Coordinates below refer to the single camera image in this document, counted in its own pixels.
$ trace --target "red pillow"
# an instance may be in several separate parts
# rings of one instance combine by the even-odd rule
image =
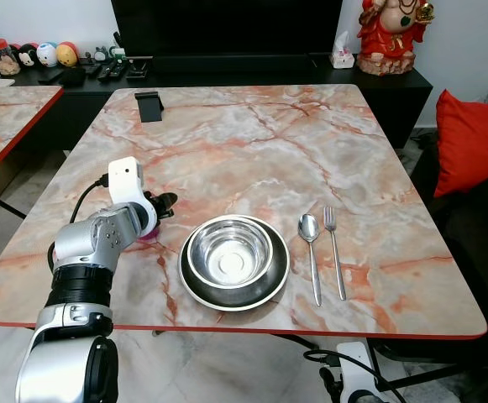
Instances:
[[[488,179],[488,104],[461,102],[447,90],[436,105],[439,177],[434,197]]]

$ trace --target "cable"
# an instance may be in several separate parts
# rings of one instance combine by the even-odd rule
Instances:
[[[315,358],[313,357],[314,354],[325,354],[326,357],[321,357],[321,358]],[[376,371],[374,371],[372,368],[367,367],[365,364],[361,363],[357,359],[353,359],[352,357],[342,354],[342,353],[337,353],[336,351],[331,351],[331,350],[310,350],[306,351],[303,353],[303,358],[308,359],[309,361],[314,361],[315,363],[320,363],[320,364],[328,364],[328,355],[334,355],[336,357],[339,357],[341,359],[346,359],[352,364],[356,364],[365,371],[371,373],[374,375],[374,377],[382,382],[384,385],[386,385],[391,392],[393,392],[393,395],[396,396],[396,398],[401,402],[401,403],[407,403],[404,397],[398,392],[398,390],[395,389],[395,387],[390,384],[383,376],[378,374]]]
[[[79,212],[79,207],[81,207],[81,204],[83,203],[83,200],[85,200],[85,197],[89,194],[89,192],[94,189],[95,187],[98,186],[103,186],[103,187],[108,187],[109,186],[109,174],[103,174],[100,176],[100,178],[93,182],[89,187],[87,187],[84,192],[79,196],[79,199],[77,199],[76,206],[74,207],[74,211],[72,212],[72,215],[70,217],[70,224],[72,224],[76,220],[77,213]],[[47,259],[48,259],[48,266],[50,267],[50,270],[53,272],[53,251],[55,249],[55,242],[52,242],[50,247],[48,248],[48,254],[47,254]]]

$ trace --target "tv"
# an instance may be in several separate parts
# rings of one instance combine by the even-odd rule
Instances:
[[[328,53],[342,0],[112,0],[126,55]]]

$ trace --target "fork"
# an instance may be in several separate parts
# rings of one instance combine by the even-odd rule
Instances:
[[[341,295],[341,300],[344,301],[346,300],[346,291],[344,291],[343,272],[341,271],[341,263],[338,261],[337,239],[335,238],[337,222],[335,220],[335,209],[331,206],[326,206],[324,208],[324,227],[331,233],[333,261],[335,262],[335,272],[337,273],[338,293]]]

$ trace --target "marble table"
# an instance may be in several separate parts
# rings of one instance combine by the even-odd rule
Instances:
[[[0,162],[62,93],[60,86],[0,88]]]
[[[0,257],[0,325],[33,326],[50,291],[46,250],[81,192],[128,155],[145,188],[174,191],[175,216],[120,257],[116,328],[470,339],[486,331],[432,218],[356,86],[158,89],[163,121],[141,123],[134,93],[116,91]],[[98,188],[78,220],[110,204]],[[331,238],[316,242],[323,304],[312,296],[304,212],[338,212],[347,301],[338,297]],[[286,286],[245,312],[220,312],[186,293],[177,255],[194,227],[226,213],[256,216],[291,253]]]

